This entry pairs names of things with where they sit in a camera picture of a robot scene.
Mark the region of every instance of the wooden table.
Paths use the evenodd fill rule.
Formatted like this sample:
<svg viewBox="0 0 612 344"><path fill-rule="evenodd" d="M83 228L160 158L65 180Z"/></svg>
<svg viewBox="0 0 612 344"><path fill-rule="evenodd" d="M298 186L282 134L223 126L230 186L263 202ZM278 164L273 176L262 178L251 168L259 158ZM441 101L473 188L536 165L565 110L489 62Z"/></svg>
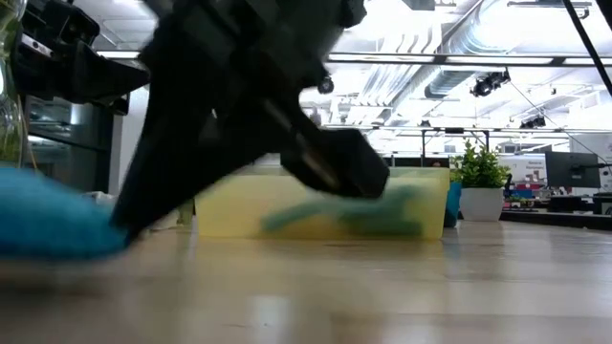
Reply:
<svg viewBox="0 0 612 344"><path fill-rule="evenodd" d="M442 242L197 240L0 264L2 343L609 343L612 236L469 225Z"/></svg>

